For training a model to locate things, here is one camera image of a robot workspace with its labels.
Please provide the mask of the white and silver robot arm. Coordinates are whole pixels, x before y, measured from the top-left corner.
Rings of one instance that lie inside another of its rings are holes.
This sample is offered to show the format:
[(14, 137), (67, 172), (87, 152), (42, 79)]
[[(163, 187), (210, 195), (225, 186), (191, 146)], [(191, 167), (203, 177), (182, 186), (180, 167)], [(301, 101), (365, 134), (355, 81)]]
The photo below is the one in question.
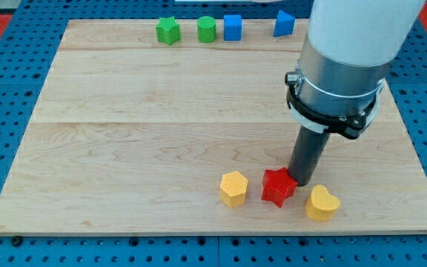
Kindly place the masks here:
[(287, 105), (304, 128), (356, 139), (380, 106), (385, 75), (424, 0), (316, 0)]

